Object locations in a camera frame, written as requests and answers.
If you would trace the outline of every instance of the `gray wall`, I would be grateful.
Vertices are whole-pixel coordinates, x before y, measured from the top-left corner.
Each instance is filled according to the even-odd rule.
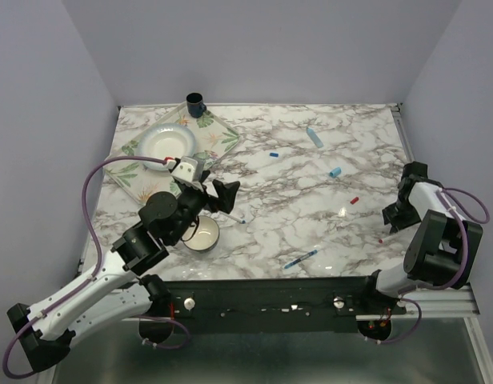
[[[63,0],[121,105],[401,102],[458,0]]]
[[[8,308],[74,277],[82,182],[109,151],[116,117],[63,4],[0,1],[0,365],[14,334]],[[0,382],[9,382],[1,367]]]
[[[403,116],[431,176],[476,193],[491,210],[471,281],[493,358],[493,0],[463,0]]]

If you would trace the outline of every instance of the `dark blue mug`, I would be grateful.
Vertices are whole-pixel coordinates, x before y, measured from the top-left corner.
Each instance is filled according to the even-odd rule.
[[[207,110],[201,94],[188,94],[186,96],[186,104],[192,118],[200,118]]]

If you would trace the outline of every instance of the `leaf print placemat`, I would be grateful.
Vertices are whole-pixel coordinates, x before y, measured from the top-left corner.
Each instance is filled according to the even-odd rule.
[[[208,170],[219,158],[232,150],[240,139],[238,131],[209,110],[204,112],[200,118],[192,118],[185,102],[160,118],[152,126],[159,126],[168,122],[181,124],[193,132],[197,141],[194,157],[204,161],[204,170]],[[111,153],[109,158],[135,155],[138,143],[144,133],[145,131],[122,146],[120,150]],[[141,162],[128,160],[112,162],[105,166],[105,171],[141,205],[144,205],[152,194],[162,190],[171,192],[175,196],[180,194],[180,190],[169,172],[151,170]]]

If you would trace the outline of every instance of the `marble tabletop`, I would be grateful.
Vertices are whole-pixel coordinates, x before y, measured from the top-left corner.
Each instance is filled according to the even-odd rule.
[[[122,108],[111,151],[172,108]],[[378,243],[389,232],[382,208],[395,201],[407,161],[389,106],[238,105],[210,110],[236,128],[242,140],[210,169],[206,184],[214,178],[239,180],[233,214],[247,223],[213,214],[221,233],[211,252],[195,254],[179,243],[148,273],[165,280],[358,276],[403,259],[411,232]],[[308,126],[323,148],[308,138]],[[338,166],[343,172],[331,178],[329,172]],[[355,197],[359,200],[351,205]],[[94,218],[104,250],[138,222],[139,208],[105,176]],[[283,269],[314,248],[316,255]],[[82,269],[95,260],[90,241]]]

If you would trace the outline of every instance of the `bowl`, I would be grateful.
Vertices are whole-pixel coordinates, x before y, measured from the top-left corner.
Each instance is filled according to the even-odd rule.
[[[181,237],[181,240],[190,250],[203,253],[215,248],[219,238],[220,227],[218,223],[208,216],[198,216],[197,229],[194,226],[190,226]]]
[[[138,156],[148,158],[181,158],[192,156],[197,147],[193,132],[179,124],[169,123],[154,125],[145,131],[138,144]],[[143,162],[152,170],[168,170],[157,162]]]

